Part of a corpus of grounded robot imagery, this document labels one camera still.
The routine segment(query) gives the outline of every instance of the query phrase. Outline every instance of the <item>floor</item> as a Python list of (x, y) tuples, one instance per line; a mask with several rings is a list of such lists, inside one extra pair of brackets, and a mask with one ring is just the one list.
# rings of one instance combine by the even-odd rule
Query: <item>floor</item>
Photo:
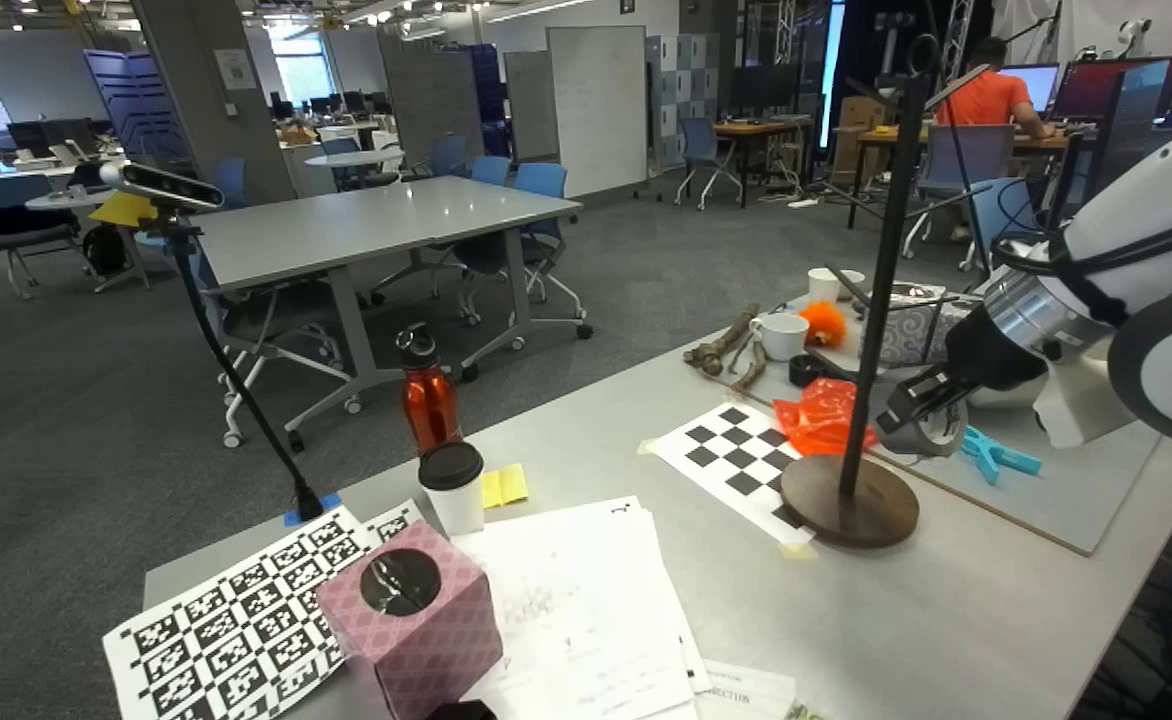
[[(839, 228), (839, 208), (783, 203), (708, 211), (625, 199), (568, 225), (558, 276), (592, 309), (597, 339), (533, 337), (460, 388), (464, 428), (489, 428), (580, 383), (727, 324), (752, 302), (803, 290), (814, 262), (868, 267), (874, 225)], [(958, 249), (926, 249), (901, 276), (968, 283)], [(0, 720), (116, 715), (101, 638), (138, 610), (151, 565), (289, 508), (289, 486), (259, 434), (218, 445), (211, 358), (179, 283), (87, 292), (73, 258), (36, 266), (42, 290), (13, 302), (0, 267)], [(489, 324), (450, 321), (450, 276), (406, 281), (372, 318), (383, 343), (430, 321), (449, 352), (495, 333), (499, 290), (485, 283)], [(320, 394), (300, 372), (264, 375), (284, 416)], [(342, 487), (406, 459), (395, 388), (332, 414), (308, 434), (300, 469)]]

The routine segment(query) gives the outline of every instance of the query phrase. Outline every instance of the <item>orange bottle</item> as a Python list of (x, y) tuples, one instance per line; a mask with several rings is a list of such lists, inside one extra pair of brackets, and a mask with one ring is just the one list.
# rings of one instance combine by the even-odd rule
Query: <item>orange bottle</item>
[(415, 436), (415, 454), (430, 454), (441, 445), (460, 441), (454, 424), (454, 383), (435, 369), (435, 339), (422, 324), (412, 324), (395, 337), (405, 358), (401, 414)]

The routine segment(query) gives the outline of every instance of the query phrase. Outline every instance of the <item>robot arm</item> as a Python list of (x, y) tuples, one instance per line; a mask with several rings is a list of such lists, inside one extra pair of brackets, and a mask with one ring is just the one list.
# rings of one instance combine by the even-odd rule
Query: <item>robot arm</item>
[(1172, 436), (1172, 145), (1081, 208), (1049, 262), (1005, 258), (949, 362), (902, 381), (874, 421), (897, 434), (976, 388), (1016, 388), (1105, 337), (1111, 394)]

